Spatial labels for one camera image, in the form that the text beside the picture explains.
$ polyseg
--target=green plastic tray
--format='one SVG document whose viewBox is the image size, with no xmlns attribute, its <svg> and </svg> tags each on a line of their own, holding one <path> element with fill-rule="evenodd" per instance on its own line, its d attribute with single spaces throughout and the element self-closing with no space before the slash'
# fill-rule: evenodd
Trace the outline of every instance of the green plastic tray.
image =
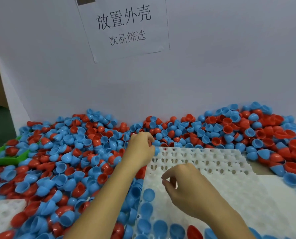
<svg viewBox="0 0 296 239">
<path fill-rule="evenodd" d="M 5 145 L 0 147 L 0 152 L 5 150 Z M 18 157 L 5 157 L 5 158 L 0 158 L 0 165 L 18 165 L 19 162 L 27 159 L 29 157 L 29 150 L 25 151 Z"/>
</svg>

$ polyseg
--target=person's left hand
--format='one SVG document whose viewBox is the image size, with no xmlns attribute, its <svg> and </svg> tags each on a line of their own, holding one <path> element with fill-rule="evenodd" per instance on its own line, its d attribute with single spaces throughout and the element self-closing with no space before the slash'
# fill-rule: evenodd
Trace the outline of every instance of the person's left hand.
<svg viewBox="0 0 296 239">
<path fill-rule="evenodd" d="M 155 147 L 149 147 L 148 140 L 155 141 L 150 132 L 139 132 L 132 135 L 122 161 L 131 164 L 136 171 L 149 164 L 155 154 Z"/>
</svg>

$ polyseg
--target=hand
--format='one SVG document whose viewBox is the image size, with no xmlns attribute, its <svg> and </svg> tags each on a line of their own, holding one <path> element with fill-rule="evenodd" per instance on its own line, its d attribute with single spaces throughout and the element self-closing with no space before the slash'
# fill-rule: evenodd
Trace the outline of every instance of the hand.
<svg viewBox="0 0 296 239">
<path fill-rule="evenodd" d="M 172 203 L 189 216 L 208 225 L 216 216 L 231 208 L 214 186 L 193 164 L 179 164 L 162 175 Z"/>
<path fill-rule="evenodd" d="M 122 157 L 122 161 L 129 162 L 136 172 L 149 164 L 155 154 L 155 147 L 149 147 L 149 143 L 154 142 L 150 132 L 139 132 L 131 136 L 128 147 Z"/>
</svg>

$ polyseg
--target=paper sign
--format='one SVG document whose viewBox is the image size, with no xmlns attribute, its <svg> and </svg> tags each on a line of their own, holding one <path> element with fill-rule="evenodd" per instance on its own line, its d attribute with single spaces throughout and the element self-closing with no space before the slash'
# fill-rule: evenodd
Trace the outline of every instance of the paper sign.
<svg viewBox="0 0 296 239">
<path fill-rule="evenodd" d="M 78 5 L 95 63 L 169 49 L 165 0 Z"/>
</svg>

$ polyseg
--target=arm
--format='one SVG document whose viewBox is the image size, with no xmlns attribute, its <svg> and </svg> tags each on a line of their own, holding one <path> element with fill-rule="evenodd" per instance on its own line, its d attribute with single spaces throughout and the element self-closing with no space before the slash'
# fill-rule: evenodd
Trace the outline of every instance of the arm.
<svg viewBox="0 0 296 239">
<path fill-rule="evenodd" d="M 110 238 L 133 178 L 154 155 L 155 148 L 149 147 L 148 140 L 154 142 L 149 132 L 131 136 L 122 161 L 90 206 L 65 234 L 65 239 Z"/>
<path fill-rule="evenodd" d="M 173 204 L 208 224 L 218 239 L 255 239 L 242 217 L 193 164 L 174 166 L 161 178 Z"/>
</svg>

